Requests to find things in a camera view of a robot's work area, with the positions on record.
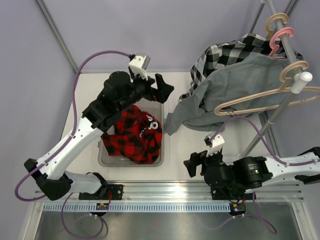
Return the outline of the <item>grey shirt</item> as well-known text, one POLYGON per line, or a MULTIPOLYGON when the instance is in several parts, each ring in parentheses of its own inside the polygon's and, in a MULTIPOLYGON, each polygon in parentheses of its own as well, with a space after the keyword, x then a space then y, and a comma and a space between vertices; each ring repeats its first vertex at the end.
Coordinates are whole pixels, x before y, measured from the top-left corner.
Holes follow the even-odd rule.
POLYGON ((201 132, 218 130, 229 115, 219 116, 214 109, 223 103, 278 88, 281 71, 290 64, 253 53, 245 60, 213 71, 191 96, 180 101, 164 123, 164 131, 173 135, 180 126, 201 132))

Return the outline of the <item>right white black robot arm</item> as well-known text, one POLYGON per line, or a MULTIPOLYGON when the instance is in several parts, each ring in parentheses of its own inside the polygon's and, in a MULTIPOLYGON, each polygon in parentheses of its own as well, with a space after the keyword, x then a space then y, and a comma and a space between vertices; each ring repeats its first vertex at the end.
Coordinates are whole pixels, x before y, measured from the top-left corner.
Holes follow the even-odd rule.
POLYGON ((183 162, 191 178, 200 175, 210 186, 213 200, 237 204, 253 198, 258 188, 298 181, 305 185, 320 181, 320 148, 313 147, 298 156, 282 158, 283 165, 272 157, 247 156, 226 164, 221 151, 208 155, 207 151, 194 152, 183 162))

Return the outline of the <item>red black plaid shirt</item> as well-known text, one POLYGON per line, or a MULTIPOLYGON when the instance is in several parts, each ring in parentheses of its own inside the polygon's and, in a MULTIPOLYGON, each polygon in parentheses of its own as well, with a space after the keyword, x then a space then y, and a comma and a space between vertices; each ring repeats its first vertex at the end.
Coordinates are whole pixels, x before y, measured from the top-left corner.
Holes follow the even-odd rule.
POLYGON ((151 165, 160 155, 161 123, 136 105, 122 112, 113 125, 114 133, 104 133, 102 142, 109 156, 123 156, 139 165, 151 165))

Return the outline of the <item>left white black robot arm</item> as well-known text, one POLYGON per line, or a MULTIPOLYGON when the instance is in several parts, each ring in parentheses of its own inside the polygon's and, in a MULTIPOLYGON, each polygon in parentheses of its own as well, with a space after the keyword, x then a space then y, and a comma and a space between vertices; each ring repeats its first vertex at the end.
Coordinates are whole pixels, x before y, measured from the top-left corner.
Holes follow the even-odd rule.
POLYGON ((174 87, 165 83, 159 73, 154 78, 130 75, 125 71, 111 73, 71 132, 43 157, 29 158, 24 167, 51 201, 70 193, 87 194, 97 200, 104 198, 108 183, 99 173, 72 173, 67 171, 68 166, 89 144, 115 125, 123 111, 141 99, 163 104, 173 90, 174 87))

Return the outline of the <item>beige wooden hanger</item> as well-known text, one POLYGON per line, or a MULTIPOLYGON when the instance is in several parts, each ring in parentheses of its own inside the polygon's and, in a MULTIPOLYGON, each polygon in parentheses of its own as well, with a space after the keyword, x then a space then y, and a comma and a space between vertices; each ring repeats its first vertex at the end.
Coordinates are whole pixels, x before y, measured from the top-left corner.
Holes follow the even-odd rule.
POLYGON ((279 80, 282 83, 280 87, 222 103, 214 109, 214 113, 217 116, 231 116, 263 112, 267 110, 276 109, 279 107, 279 105, 276 104, 264 107, 256 107, 245 110, 233 111, 222 111, 222 109, 229 108, 231 105, 236 105, 247 101, 253 101, 258 98, 269 97, 271 95, 282 94, 286 92, 290 92, 295 95, 300 94, 302 91, 319 93, 320 88, 318 86, 307 86, 307 84, 311 82, 313 79, 313 75, 310 72, 306 71, 308 67, 308 62, 304 60, 299 60, 294 63, 291 63, 290 65, 285 67, 279 75, 279 80))

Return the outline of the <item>pink plastic hanger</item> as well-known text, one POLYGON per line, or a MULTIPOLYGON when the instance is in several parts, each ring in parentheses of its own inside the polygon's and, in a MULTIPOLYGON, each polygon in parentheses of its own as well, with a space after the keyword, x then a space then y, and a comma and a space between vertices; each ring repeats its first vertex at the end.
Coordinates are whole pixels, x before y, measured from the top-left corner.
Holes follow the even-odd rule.
POLYGON ((282 43, 281 37, 287 34, 290 38, 295 35, 295 30, 292 27, 284 27, 281 30, 278 30, 269 40, 269 47, 271 52, 268 54, 269 57, 274 57, 276 59, 285 59, 286 56, 276 55, 278 49, 280 48, 280 44, 282 47, 285 47, 285 44, 282 43))

